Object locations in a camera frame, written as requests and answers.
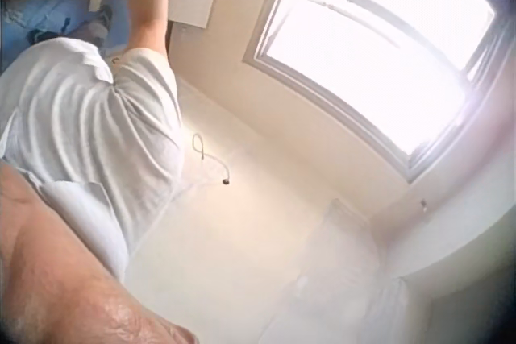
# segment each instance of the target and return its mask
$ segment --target person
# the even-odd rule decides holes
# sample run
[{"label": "person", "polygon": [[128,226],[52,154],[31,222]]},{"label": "person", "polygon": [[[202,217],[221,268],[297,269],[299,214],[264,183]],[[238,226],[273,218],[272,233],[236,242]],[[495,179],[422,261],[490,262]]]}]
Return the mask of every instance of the person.
[{"label": "person", "polygon": [[0,326],[22,343],[193,343],[123,287],[183,160],[164,36],[168,0],[128,0],[115,72],[110,10],[34,44],[0,77]]}]

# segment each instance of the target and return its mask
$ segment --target electrical wire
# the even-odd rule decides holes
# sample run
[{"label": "electrical wire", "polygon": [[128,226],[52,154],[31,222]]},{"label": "electrical wire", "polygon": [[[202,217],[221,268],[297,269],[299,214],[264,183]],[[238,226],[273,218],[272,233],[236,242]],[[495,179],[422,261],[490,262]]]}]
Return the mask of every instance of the electrical wire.
[{"label": "electrical wire", "polygon": [[[198,149],[195,145],[195,139],[199,139],[199,141],[201,142],[201,149]],[[202,139],[202,136],[200,133],[196,133],[193,135],[192,137],[192,148],[194,151],[196,151],[197,153],[200,153],[201,154],[201,160],[204,160],[205,158],[208,158],[208,159],[212,159],[212,160],[215,160],[217,163],[219,163],[220,165],[222,165],[224,167],[224,169],[226,170],[226,179],[223,180],[223,184],[224,185],[229,185],[229,182],[230,182],[230,177],[231,177],[231,174],[230,174],[230,171],[229,171],[229,167],[226,166],[226,164],[221,161],[219,158],[215,157],[215,156],[212,156],[212,155],[209,155],[207,153],[204,152],[204,140]]]}]

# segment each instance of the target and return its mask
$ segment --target bare skin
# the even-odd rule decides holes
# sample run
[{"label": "bare skin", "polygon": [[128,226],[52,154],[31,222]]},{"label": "bare skin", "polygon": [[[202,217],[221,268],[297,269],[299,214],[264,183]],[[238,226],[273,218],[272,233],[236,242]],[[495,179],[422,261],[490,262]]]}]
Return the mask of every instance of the bare skin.
[{"label": "bare skin", "polygon": [[[129,0],[128,48],[167,56],[168,0]],[[59,215],[0,160],[0,316],[26,344],[190,344],[196,338],[144,308]]]}]

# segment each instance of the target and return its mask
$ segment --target short sleeve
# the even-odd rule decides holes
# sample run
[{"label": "short sleeve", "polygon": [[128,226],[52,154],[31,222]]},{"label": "short sleeve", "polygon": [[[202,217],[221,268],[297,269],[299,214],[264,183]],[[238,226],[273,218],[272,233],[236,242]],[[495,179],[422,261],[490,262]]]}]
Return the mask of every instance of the short sleeve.
[{"label": "short sleeve", "polygon": [[167,137],[175,137],[172,134],[181,128],[176,79],[160,53],[148,48],[126,52],[114,74],[114,88],[126,109],[139,120]]}]

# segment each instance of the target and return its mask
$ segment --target window frame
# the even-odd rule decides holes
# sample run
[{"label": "window frame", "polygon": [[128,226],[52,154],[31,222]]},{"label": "window frame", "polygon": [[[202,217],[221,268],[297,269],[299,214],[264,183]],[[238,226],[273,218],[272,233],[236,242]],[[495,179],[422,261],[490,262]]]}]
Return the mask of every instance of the window frame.
[{"label": "window frame", "polygon": [[[344,100],[296,70],[264,54],[271,23],[281,0],[265,0],[243,62],[287,85],[347,126],[384,157],[409,183],[412,183],[449,148],[496,80],[513,41],[510,33],[513,32],[514,25],[510,17],[509,3],[507,0],[486,0],[494,9],[495,17],[464,69],[458,71],[451,61],[424,36],[383,6],[372,0],[348,1],[373,12],[418,41],[444,66],[457,74],[462,86],[467,90],[466,102],[459,114],[460,125],[451,122],[435,141],[422,144],[411,155],[404,153],[389,137]],[[481,63],[470,81],[468,73],[480,59]]]}]

